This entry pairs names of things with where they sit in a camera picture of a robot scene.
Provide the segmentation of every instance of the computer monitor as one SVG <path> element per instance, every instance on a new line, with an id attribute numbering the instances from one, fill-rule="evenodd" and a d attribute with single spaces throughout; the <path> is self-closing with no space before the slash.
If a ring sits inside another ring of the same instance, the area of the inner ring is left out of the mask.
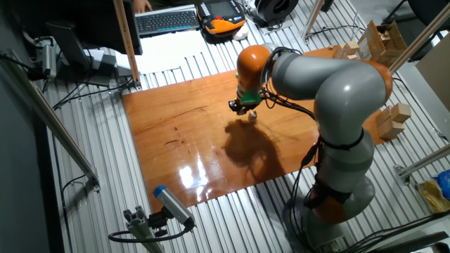
<path id="1" fill-rule="evenodd" d="M 134 53 L 141 55 L 133 3 L 123 2 Z M 72 81 L 93 75 L 84 48 L 107 47 L 126 53 L 113 0 L 10 0 L 9 4 L 31 37 L 55 38 L 75 72 Z"/>

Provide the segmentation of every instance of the person's hand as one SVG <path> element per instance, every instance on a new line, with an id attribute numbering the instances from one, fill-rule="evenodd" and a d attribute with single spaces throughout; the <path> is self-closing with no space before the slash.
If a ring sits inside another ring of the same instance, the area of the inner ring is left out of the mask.
<path id="1" fill-rule="evenodd" d="M 153 11 L 152 6 L 148 2 L 148 0 L 133 0 L 134 12 L 135 13 L 145 13 L 146 7 Z"/>

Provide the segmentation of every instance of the wooden post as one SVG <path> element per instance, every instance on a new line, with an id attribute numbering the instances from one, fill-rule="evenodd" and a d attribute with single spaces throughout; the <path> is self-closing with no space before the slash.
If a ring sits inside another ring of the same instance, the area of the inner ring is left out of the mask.
<path id="1" fill-rule="evenodd" d="M 115 12 L 117 19 L 119 20 L 120 31 L 122 32 L 122 38 L 124 40 L 125 51 L 128 55 L 128 61 L 131 68 L 131 74 L 136 86 L 141 85 L 139 79 L 138 65 L 136 64 L 136 58 L 134 57 L 133 43 L 131 42 L 131 35 L 128 29 L 127 16 L 125 14 L 124 2 L 122 0 L 114 0 Z"/>
<path id="2" fill-rule="evenodd" d="M 308 44 L 309 42 L 309 33 L 311 32 L 312 26 L 316 22 L 317 16 L 321 12 L 321 8 L 324 1 L 325 0 L 316 0 L 316 2 L 314 3 L 314 7 L 312 8 L 311 14 L 309 14 L 308 21 L 306 25 L 303 27 L 300 37 L 303 39 L 303 42 L 305 44 Z"/>

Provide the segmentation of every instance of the metal pole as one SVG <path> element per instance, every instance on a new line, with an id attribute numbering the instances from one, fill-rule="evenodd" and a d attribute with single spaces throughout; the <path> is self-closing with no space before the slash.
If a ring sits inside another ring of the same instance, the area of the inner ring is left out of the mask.
<path id="1" fill-rule="evenodd" d="M 430 155 L 424 157 L 423 159 L 416 162 L 415 164 L 412 164 L 411 166 L 402 169 L 399 172 L 399 176 L 401 179 L 405 179 L 407 176 L 411 175 L 413 172 L 418 171 L 419 169 L 429 165 L 430 163 L 432 163 L 438 159 L 446 157 L 447 155 L 450 155 L 450 144 L 447 144 L 443 148 L 440 148 L 438 151 L 431 153 Z"/>
<path id="2" fill-rule="evenodd" d="M 305 44 L 309 42 L 309 33 L 311 32 L 312 26 L 316 22 L 317 16 L 321 12 L 321 8 L 325 0 L 316 0 L 314 3 L 314 7 L 312 8 L 311 14 L 309 14 L 308 21 L 300 34 L 300 37 L 303 39 Z"/>
<path id="3" fill-rule="evenodd" d="M 10 57 L 18 60 L 12 51 L 9 51 L 9 55 Z M 61 145 L 63 145 L 63 147 L 67 150 L 79 168 L 86 174 L 90 182 L 94 185 L 94 190 L 100 190 L 97 173 L 92 169 L 82 151 L 78 148 L 77 144 L 70 137 L 69 133 L 58 119 L 51 106 L 42 96 L 40 89 L 28 80 L 26 74 L 19 65 L 7 60 L 0 60 L 0 67 L 2 67 L 5 72 L 9 74 L 9 77 L 20 89 L 42 121 L 44 121 L 47 127 L 59 140 Z"/>
<path id="4" fill-rule="evenodd" d="M 420 33 L 420 35 L 409 45 L 409 47 L 403 52 L 389 67 L 391 74 L 394 74 L 405 63 L 422 44 L 430 38 L 430 36 L 447 20 L 450 16 L 450 3 L 436 16 L 436 18 Z"/>

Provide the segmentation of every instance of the wooden board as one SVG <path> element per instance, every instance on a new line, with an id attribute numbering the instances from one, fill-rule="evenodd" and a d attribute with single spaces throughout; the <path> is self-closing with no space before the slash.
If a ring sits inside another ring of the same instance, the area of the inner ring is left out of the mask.
<path id="1" fill-rule="evenodd" d="M 333 50 L 325 48 L 328 57 Z M 166 185 L 186 206 L 216 198 L 299 169 L 319 133 L 315 121 L 264 102 L 256 125 L 228 107 L 236 97 L 235 71 L 123 97 L 148 196 Z M 313 110 L 314 101 L 299 102 Z M 378 138 L 375 118 L 364 127 Z"/>

